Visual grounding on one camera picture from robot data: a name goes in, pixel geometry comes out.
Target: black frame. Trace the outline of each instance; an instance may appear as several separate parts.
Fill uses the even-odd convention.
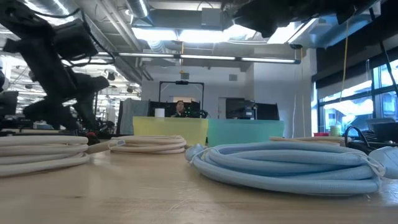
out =
[[[176,82],[170,82],[170,81],[160,81],[159,82],[159,98],[158,101],[160,102],[160,97],[162,96],[162,84],[163,83],[174,83],[176,85],[183,85],[183,84],[178,84],[178,81]],[[189,85],[189,84],[199,84],[201,85],[201,109],[203,110],[203,105],[204,105],[204,100],[205,100],[205,83],[200,83],[200,82],[187,82],[187,84],[184,85]]]
[[[380,77],[380,74],[381,74],[381,71],[380,71],[380,67],[381,66],[371,68],[370,71],[369,71],[370,75],[371,75],[371,80],[372,80],[371,91],[365,91],[365,92],[362,92],[362,93],[357,93],[357,94],[352,95],[352,96],[342,97],[341,99],[338,98],[338,99],[330,100],[330,101],[327,101],[327,102],[321,102],[320,99],[318,99],[318,106],[317,106],[317,110],[318,110],[318,132],[325,131],[325,129],[322,129],[322,127],[324,127],[324,125],[325,125],[325,110],[323,109],[323,107],[325,105],[330,105],[330,104],[333,104],[333,103],[339,103],[339,102],[347,101],[347,100],[356,100],[356,99],[360,99],[360,98],[364,98],[364,97],[369,97],[370,96],[372,98],[372,101],[373,101],[373,115],[372,115],[372,117],[373,118],[377,118],[377,112],[380,112],[380,109],[377,108],[378,105],[376,103],[376,101],[377,101],[376,97],[380,97],[383,93],[389,93],[389,92],[395,91],[395,88],[394,88],[393,85],[376,89],[376,87],[375,87],[376,77],[375,77],[375,74],[374,74],[374,69],[375,68],[379,68],[379,72],[377,73],[377,75],[378,75],[377,80],[379,80],[379,77]]]

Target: desk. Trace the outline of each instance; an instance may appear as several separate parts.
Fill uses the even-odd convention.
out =
[[[221,184],[183,154],[103,152],[91,163],[0,179],[1,223],[395,223],[398,182],[380,194],[309,197]]]

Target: white wall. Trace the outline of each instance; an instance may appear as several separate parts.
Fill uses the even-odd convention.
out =
[[[142,83],[142,100],[158,101],[159,81],[174,82],[181,78],[180,67],[149,67],[147,70],[155,81]],[[202,67],[185,67],[183,70],[190,74],[190,82],[205,83],[203,109],[209,112],[212,118],[218,117],[219,98],[245,98],[246,74],[240,72],[238,68],[211,68],[209,70]],[[238,75],[238,81],[230,82],[229,74]],[[162,92],[161,101],[169,101],[167,99],[170,99],[171,96],[194,97],[201,100],[201,93],[193,85],[172,85]]]
[[[293,120],[294,137],[312,135],[311,76],[317,72],[316,63],[316,51],[310,49],[300,65],[272,63],[254,65],[254,100],[258,103],[278,104],[280,119],[285,122],[286,138],[292,137]]]

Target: plastic container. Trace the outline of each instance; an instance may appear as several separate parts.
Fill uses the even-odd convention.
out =
[[[133,117],[132,123],[136,136],[179,135],[188,145],[206,144],[207,119]]]
[[[284,128],[283,121],[211,119],[208,145],[267,142],[270,137],[282,137]]]

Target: light blue coiled cable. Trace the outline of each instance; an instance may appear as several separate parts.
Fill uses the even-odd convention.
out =
[[[219,182],[295,194],[370,194],[378,191],[384,173],[382,165],[374,166],[361,151],[315,143],[264,142],[206,150],[195,145],[185,158]]]

